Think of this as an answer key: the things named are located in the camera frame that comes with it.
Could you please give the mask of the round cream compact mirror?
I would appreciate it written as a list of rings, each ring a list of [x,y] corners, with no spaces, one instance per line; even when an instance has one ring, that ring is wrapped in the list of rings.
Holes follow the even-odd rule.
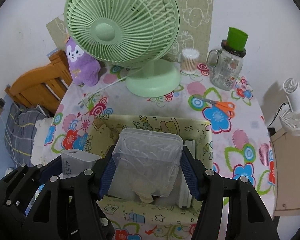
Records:
[[[136,194],[143,203],[150,204],[154,201],[153,196],[147,191],[136,191]]]

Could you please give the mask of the green desk fan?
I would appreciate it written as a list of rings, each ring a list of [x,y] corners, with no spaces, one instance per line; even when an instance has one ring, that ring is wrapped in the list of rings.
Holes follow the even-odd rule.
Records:
[[[66,0],[64,17],[71,62],[88,54],[128,68],[127,89],[145,98],[179,86],[179,70],[164,59],[180,27],[176,0]]]

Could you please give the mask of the clear box of floss picks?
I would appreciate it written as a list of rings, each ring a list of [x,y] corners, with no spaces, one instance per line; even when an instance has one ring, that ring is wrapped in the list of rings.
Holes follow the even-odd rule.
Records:
[[[125,128],[112,153],[116,171],[108,194],[134,200],[136,191],[170,195],[178,176],[183,140],[176,134]]]

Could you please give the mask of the glass mason jar mug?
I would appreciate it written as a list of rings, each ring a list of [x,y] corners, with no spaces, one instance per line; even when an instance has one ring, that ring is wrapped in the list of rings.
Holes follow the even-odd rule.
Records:
[[[234,50],[228,46],[227,40],[223,40],[221,48],[211,50],[206,59],[210,70],[210,82],[222,90],[232,90],[243,67],[245,55],[245,49]]]

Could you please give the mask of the white floor fan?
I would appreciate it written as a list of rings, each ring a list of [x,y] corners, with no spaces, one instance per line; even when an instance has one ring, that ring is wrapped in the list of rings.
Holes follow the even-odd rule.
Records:
[[[283,130],[293,136],[300,137],[300,82],[295,78],[287,78],[283,84],[275,82],[268,89],[269,99],[279,103],[274,117],[267,124],[270,136]]]

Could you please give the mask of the orange handled scissors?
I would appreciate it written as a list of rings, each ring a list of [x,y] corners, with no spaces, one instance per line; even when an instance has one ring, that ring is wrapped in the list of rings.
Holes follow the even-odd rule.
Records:
[[[215,100],[210,100],[207,98],[204,98],[203,96],[200,95],[194,95],[196,99],[200,99],[211,106],[215,106],[221,111],[223,111],[228,117],[233,118],[235,116],[235,104],[232,102],[223,102],[223,101],[215,101]]]

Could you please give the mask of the wooden chair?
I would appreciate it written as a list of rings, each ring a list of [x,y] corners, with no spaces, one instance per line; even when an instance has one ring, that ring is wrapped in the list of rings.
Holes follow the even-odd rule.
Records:
[[[58,50],[49,56],[50,63],[29,70],[10,86],[6,94],[17,104],[27,108],[37,105],[55,114],[72,83],[66,54]]]

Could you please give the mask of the yellow cartoon fabric storage box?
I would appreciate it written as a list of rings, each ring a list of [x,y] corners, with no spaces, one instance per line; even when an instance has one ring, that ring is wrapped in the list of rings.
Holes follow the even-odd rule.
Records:
[[[103,157],[110,146],[115,144],[119,133],[127,127],[177,134],[183,140],[194,140],[196,159],[201,160],[207,168],[213,166],[212,133],[208,131],[209,122],[204,120],[145,115],[99,116],[89,129],[84,150]],[[179,208],[176,204],[139,203],[112,194],[105,196],[98,204],[116,222],[125,219],[145,224],[194,224],[200,211],[200,203],[196,200],[192,200],[189,208]]]

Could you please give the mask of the cotton swab container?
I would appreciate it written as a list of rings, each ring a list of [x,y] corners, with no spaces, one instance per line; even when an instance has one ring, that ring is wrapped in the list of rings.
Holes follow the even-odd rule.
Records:
[[[197,70],[200,52],[194,48],[185,48],[181,53],[181,71],[185,74],[194,74]]]

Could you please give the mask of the green cup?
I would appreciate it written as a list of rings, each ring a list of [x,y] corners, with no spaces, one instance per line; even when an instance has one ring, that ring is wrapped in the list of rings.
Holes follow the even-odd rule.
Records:
[[[227,36],[227,45],[236,50],[243,51],[248,39],[248,34],[234,27],[230,27]]]

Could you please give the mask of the plaid blue bedding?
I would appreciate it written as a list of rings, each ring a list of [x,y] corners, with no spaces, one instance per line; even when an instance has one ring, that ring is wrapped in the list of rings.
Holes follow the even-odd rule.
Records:
[[[15,102],[11,104],[5,127],[5,146],[16,167],[31,165],[31,155],[36,122],[46,116],[36,108],[27,108]]]

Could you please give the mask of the floral tablecloth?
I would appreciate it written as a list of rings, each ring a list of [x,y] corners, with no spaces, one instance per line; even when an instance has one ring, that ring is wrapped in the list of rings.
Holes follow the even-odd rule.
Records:
[[[194,74],[181,76],[172,92],[142,98],[126,88],[128,70],[105,68],[95,87],[71,85],[52,120],[38,125],[31,163],[47,164],[63,150],[84,151],[88,132],[96,118],[110,115],[136,115],[208,121],[212,133],[213,166],[221,176],[246,176],[261,195],[269,212],[274,210],[274,157],[266,124],[253,89],[240,75],[232,90],[224,91],[210,82],[210,70],[198,64]],[[235,116],[228,117],[215,106],[196,99],[232,102]]]

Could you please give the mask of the white 45W charger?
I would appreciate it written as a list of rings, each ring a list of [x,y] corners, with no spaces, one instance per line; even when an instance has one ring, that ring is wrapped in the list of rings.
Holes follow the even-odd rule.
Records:
[[[70,149],[61,152],[63,178],[79,175],[87,169],[92,169],[102,157],[83,150]]]

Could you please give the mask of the purple plush toy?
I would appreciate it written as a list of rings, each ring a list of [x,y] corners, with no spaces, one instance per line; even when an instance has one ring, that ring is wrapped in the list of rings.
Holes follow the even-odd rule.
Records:
[[[95,86],[99,81],[100,63],[77,45],[72,37],[69,37],[66,42],[65,53],[74,84]]]

